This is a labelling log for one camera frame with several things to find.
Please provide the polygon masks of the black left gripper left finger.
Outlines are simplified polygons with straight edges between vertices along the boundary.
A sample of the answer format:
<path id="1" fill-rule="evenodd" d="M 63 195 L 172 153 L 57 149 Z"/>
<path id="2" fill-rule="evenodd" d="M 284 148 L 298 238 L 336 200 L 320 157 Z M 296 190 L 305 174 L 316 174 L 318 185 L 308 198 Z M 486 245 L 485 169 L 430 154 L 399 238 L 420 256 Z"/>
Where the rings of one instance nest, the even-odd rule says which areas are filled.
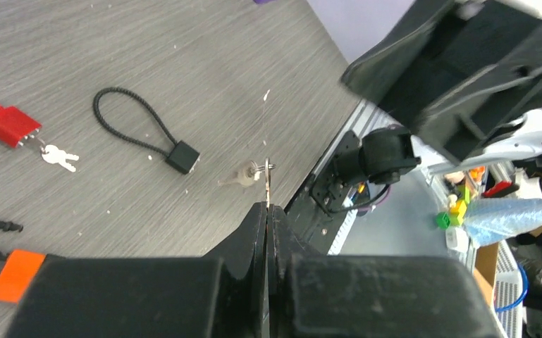
<path id="1" fill-rule="evenodd" d="M 267 337 L 267 207 L 201 257 L 57 258 L 8 337 Z"/>

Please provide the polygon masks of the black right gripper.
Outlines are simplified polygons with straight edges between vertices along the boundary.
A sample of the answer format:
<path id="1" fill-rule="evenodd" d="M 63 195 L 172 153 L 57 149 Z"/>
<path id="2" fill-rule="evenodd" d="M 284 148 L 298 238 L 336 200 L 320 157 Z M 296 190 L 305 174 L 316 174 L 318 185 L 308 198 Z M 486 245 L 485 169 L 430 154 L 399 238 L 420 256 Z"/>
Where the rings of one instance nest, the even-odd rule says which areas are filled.
<path id="1" fill-rule="evenodd" d="M 500 125 L 542 108 L 542 18 L 486 1 L 470 18 L 455 1 L 415 1 L 341 77 L 451 163 Z"/>

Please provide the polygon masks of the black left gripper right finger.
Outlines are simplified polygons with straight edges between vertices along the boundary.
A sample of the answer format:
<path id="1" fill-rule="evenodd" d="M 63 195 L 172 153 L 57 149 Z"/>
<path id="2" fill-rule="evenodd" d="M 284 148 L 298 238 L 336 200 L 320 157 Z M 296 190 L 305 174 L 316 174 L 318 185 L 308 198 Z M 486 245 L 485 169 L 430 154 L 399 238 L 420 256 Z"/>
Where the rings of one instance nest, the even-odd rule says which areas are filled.
<path id="1" fill-rule="evenodd" d="M 498 337 L 470 271 L 430 256 L 327 256 L 266 217 L 268 337 Z"/>

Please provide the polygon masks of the small silver keys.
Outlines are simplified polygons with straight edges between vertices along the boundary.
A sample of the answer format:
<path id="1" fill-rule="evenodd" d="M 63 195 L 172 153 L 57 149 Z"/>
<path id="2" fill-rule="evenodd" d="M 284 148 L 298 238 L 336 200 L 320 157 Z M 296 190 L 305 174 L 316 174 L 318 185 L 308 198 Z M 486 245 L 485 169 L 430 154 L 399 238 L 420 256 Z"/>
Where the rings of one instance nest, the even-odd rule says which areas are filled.
<path id="1" fill-rule="evenodd" d="M 264 178 L 265 182 L 265 202 L 266 207 L 271 205 L 271 171 L 276 168 L 269 158 L 266 158 L 264 164 L 257 164 L 254 161 L 246 161 L 239 165 L 231 175 L 225 179 L 219 180 L 219 186 L 238 184 L 242 187 L 251 187 L 256 182 Z"/>

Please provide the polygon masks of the orange black padlock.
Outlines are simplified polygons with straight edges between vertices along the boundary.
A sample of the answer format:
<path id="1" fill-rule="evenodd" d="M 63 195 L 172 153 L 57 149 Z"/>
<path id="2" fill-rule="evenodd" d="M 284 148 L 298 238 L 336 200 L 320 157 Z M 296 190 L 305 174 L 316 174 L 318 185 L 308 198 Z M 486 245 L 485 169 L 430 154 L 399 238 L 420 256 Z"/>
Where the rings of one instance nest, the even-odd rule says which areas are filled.
<path id="1" fill-rule="evenodd" d="M 47 255 L 14 249 L 10 253 L 0 251 L 0 302 L 20 302 L 31 282 L 47 260 Z"/>

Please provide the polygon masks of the red cable padlock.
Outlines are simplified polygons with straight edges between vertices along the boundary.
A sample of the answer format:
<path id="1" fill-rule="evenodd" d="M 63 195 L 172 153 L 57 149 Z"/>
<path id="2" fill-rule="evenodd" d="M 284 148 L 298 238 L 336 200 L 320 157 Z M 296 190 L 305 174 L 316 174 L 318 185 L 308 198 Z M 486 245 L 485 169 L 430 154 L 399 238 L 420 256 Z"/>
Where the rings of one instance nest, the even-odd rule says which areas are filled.
<path id="1" fill-rule="evenodd" d="M 11 148 L 22 146 L 42 125 L 15 106 L 0 104 L 0 141 Z"/>

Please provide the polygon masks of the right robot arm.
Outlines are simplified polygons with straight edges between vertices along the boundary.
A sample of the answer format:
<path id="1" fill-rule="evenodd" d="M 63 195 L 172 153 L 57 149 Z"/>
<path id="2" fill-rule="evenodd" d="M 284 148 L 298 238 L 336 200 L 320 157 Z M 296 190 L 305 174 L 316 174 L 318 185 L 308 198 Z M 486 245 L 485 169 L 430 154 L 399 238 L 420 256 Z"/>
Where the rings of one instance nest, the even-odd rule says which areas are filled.
<path id="1" fill-rule="evenodd" d="M 459 165 L 542 107 L 542 3 L 415 1 L 341 82 L 401 124 L 336 157 L 341 180 L 397 182 L 421 162 L 411 136 Z"/>

